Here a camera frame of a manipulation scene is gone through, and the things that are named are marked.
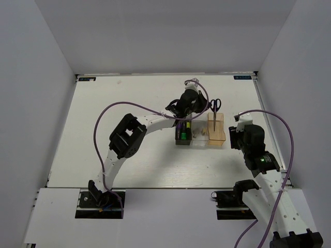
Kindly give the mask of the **grey eraser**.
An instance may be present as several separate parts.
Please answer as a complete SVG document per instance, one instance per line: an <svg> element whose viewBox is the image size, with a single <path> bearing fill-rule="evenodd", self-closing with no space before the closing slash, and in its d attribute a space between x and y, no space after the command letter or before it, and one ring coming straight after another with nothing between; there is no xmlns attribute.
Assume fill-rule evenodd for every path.
<svg viewBox="0 0 331 248"><path fill-rule="evenodd" d="M199 135L199 133L200 133L200 129L199 128L196 128L196 129L193 129L192 130L192 136L194 138L196 138Z"/></svg>

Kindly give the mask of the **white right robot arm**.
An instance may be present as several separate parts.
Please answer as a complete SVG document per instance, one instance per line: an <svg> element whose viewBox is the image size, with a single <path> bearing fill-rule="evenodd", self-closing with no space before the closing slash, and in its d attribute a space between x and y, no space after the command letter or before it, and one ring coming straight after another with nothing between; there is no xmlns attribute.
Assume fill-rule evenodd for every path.
<svg viewBox="0 0 331 248"><path fill-rule="evenodd" d="M245 165L253 175L253 179L235 183L233 198L266 225L262 240L272 235L270 247L322 247L321 234L313 232L303 221L288 191L282 187L284 179L277 160L265 149L264 129L249 124L230 127L229 133L231 148L243 153Z"/></svg>

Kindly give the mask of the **green highlighter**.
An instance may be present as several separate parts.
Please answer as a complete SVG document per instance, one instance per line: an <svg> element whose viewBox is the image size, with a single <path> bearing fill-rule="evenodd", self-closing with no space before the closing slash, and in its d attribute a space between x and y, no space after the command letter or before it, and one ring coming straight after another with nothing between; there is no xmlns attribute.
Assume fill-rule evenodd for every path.
<svg viewBox="0 0 331 248"><path fill-rule="evenodd" d="M187 140L187 123L183 122L180 129L180 138L181 140Z"/></svg>

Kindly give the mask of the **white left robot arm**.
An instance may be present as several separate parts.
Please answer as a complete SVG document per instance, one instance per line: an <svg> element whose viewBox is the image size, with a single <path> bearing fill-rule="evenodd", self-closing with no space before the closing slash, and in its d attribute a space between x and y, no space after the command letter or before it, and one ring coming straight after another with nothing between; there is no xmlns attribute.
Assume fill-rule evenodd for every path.
<svg viewBox="0 0 331 248"><path fill-rule="evenodd" d="M120 104L133 105L152 114L143 117L126 114L110 134L108 155L103 159L97 145L98 125L108 109ZM158 130L175 127L180 122L186 121L192 113L200 116L209 107L208 95L204 96L201 91L195 89L186 89L179 99L171 101L165 107L164 113L124 101L107 106L99 115L93 131L93 143L101 164L101 171L95 180L88 182L92 201L97 206L104 206L109 201L109 194L112 194L121 202L120 196L112 191L114 179L123 163L138 152L145 136Z"/></svg>

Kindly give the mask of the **purple highlighter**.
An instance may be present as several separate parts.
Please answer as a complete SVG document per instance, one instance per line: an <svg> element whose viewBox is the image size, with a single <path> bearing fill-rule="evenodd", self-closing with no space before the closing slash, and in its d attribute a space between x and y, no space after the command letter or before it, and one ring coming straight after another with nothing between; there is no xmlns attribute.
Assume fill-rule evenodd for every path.
<svg viewBox="0 0 331 248"><path fill-rule="evenodd" d="M176 140L181 140L181 128L182 128L182 124L178 123L176 125L176 137L175 137Z"/></svg>

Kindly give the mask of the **yellow highlighter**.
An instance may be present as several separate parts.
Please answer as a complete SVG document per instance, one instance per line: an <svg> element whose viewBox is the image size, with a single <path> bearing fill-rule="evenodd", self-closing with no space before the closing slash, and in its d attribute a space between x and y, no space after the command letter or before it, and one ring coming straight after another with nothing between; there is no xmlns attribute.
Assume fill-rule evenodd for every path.
<svg viewBox="0 0 331 248"><path fill-rule="evenodd" d="M187 136L191 135L191 123L189 121L186 122L186 134Z"/></svg>

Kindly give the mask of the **black handled scissors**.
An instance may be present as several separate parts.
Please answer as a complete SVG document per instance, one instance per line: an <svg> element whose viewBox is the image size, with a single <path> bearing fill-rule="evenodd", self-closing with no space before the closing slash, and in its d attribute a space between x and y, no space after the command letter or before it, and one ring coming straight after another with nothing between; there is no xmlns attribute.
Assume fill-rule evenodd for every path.
<svg viewBox="0 0 331 248"><path fill-rule="evenodd" d="M210 109L213 112L213 131L216 130L216 118L217 118L217 112L220 110L222 105L222 102L219 98L212 99L210 101Z"/></svg>

